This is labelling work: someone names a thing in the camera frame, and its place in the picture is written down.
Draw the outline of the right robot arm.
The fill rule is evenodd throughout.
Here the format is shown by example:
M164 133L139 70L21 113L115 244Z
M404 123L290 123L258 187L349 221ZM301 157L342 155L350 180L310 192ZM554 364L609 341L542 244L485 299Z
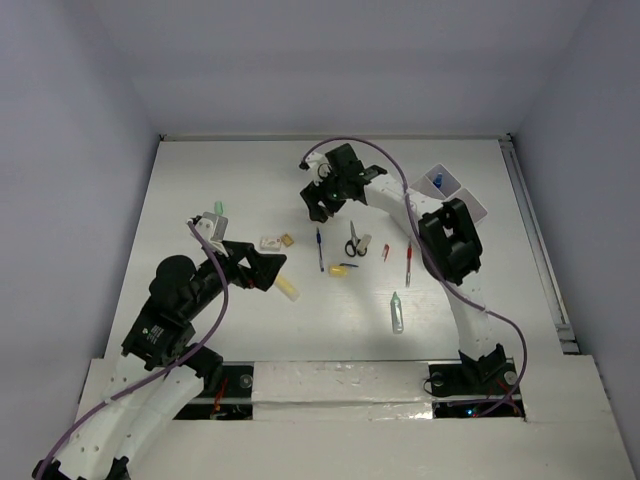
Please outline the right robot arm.
M465 202L436 200L410 188L405 176L395 179L380 166L364 166L348 143L307 153L299 168L311 174L301 191L311 220L324 223L352 200L386 212L406 231L447 295L459 337L462 384L473 392L491 386L506 357L483 302L483 247Z

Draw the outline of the black handled scissors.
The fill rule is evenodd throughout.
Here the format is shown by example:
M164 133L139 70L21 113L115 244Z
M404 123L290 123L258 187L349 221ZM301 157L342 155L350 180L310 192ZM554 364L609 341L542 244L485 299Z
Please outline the black handled scissors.
M354 223L350 222L349 226L350 226L350 238L345 243L344 251L348 257L355 258L356 256L359 256L358 244L360 242L360 239L357 236Z

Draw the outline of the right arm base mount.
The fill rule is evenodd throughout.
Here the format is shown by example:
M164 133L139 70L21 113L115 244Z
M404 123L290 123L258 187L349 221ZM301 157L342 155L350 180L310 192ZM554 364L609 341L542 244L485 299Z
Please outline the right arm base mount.
M479 360L460 353L457 362L431 364L423 391L436 419L525 418L518 374L498 344Z

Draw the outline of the clear blue spray bottle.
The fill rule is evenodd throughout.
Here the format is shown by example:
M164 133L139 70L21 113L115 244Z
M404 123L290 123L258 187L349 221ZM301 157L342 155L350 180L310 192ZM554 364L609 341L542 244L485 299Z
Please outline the clear blue spray bottle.
M441 189L442 185L443 185L443 174L441 172L436 174L436 177L434 178L434 185L436 188Z

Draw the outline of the grey white eraser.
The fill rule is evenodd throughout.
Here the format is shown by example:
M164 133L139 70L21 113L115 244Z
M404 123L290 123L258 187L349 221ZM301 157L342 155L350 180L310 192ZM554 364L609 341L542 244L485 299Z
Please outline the grey white eraser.
M358 256L365 256L368 251L368 246L372 240L372 237L369 234L364 234L361 238L358 239L355 251Z

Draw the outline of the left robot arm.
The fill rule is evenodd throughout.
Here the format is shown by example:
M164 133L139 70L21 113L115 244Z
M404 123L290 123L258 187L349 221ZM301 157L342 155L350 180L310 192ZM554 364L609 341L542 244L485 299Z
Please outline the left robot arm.
M33 478L129 479L189 401L218 393L223 358L194 342L194 319L232 285L269 290L287 260L251 243L223 245L225 253L200 265L184 255L159 264L101 403L38 462Z

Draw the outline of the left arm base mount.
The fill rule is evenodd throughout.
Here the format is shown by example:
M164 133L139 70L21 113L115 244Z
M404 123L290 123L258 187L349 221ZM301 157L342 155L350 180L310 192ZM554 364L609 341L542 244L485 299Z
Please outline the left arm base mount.
M215 390L189 401L175 420L244 421L253 418L253 363L225 363Z

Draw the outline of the white red eraser box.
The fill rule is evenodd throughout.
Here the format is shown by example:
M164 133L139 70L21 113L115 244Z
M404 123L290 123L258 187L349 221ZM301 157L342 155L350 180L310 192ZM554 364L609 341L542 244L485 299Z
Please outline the white red eraser box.
M282 248L282 240L280 237L263 236L260 239L259 247L262 251L278 252Z

